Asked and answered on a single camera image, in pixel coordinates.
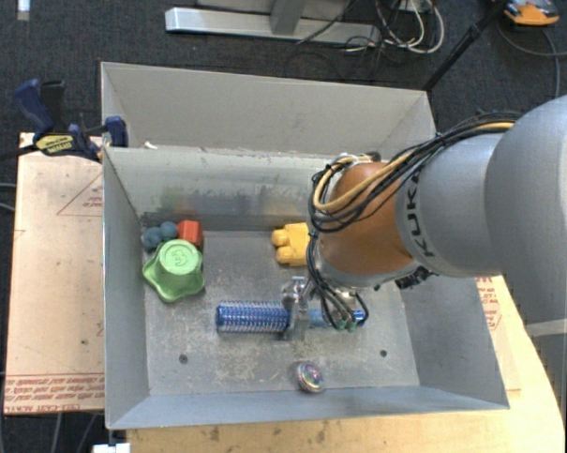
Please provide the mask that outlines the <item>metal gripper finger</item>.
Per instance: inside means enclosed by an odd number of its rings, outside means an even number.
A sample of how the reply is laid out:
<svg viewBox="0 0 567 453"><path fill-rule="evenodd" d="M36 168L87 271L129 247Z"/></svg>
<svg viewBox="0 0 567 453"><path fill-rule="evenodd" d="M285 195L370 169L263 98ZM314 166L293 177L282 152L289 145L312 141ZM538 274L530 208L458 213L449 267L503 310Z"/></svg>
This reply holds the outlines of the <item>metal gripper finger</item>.
<svg viewBox="0 0 567 453"><path fill-rule="evenodd" d="M281 334L284 341L303 341L310 327L311 318L307 311L296 310L290 314L288 327Z"/></svg>
<svg viewBox="0 0 567 453"><path fill-rule="evenodd" d="M283 285L282 288L282 305L286 310L306 311L306 303L304 300L304 291L306 290L306 277L293 276Z"/></svg>

